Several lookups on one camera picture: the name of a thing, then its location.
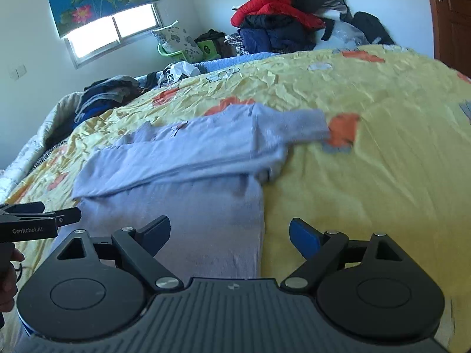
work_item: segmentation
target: brown door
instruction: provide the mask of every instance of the brown door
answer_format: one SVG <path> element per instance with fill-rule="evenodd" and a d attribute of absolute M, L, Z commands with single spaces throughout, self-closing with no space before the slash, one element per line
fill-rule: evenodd
<path fill-rule="evenodd" d="M 430 0 L 435 58 L 471 76 L 471 0 Z"/>

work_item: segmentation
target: red jacket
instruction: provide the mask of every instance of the red jacket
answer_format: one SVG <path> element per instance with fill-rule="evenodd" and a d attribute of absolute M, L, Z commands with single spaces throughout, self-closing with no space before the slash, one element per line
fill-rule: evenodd
<path fill-rule="evenodd" d="M 284 14 L 295 17 L 306 28 L 324 27 L 324 22 L 319 17 L 293 8 L 291 0 L 250 0 L 237 10 L 231 19 L 231 24 L 240 27 L 248 14 Z"/>

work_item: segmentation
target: floral pillow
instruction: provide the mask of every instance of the floral pillow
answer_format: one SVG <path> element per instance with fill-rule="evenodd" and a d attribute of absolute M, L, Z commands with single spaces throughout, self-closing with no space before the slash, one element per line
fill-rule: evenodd
<path fill-rule="evenodd" d="M 204 54 L 202 50 L 188 35 L 187 31 L 180 27 L 178 21 L 165 28 L 153 30 L 152 33 L 167 53 L 183 51 L 190 63 L 197 63 L 203 60 Z"/>

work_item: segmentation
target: yellow bedsheet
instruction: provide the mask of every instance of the yellow bedsheet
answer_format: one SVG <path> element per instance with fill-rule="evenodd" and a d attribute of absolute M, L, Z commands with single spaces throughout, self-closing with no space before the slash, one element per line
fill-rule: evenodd
<path fill-rule="evenodd" d="M 358 113 L 352 153 L 296 146 L 282 175 L 265 185 L 262 274 L 280 280 L 303 263 L 288 238 L 293 217 L 355 239 L 385 231 L 452 299 L 456 329 L 450 350 L 463 353 L 471 347 L 471 126 L 459 103 L 471 100 L 471 84 L 413 52 L 363 50 L 277 56 L 240 65 L 227 79 L 186 79 L 175 96 L 161 94 L 165 88 L 151 91 L 78 127 L 10 202 L 42 200 L 47 210 L 74 206 L 74 177 L 95 147 L 111 145 L 145 121 L 161 126 L 203 115 L 224 98 L 252 98 L 278 110 L 320 108 L 328 119 Z M 316 62 L 332 67 L 309 70 Z M 46 257 L 50 241 L 18 246 L 27 256 L 26 279 Z M 18 331 L 14 319 L 7 316 L 8 341 Z"/>

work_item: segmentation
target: black backpack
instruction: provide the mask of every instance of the black backpack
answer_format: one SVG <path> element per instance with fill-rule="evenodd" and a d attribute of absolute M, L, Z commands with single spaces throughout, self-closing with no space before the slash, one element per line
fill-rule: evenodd
<path fill-rule="evenodd" d="M 369 13 L 365 13 L 364 11 L 355 13 L 351 24 L 364 33 L 369 43 L 373 43 L 375 39 L 381 38 L 381 41 L 378 42 L 379 44 L 395 45 L 379 19 Z"/>

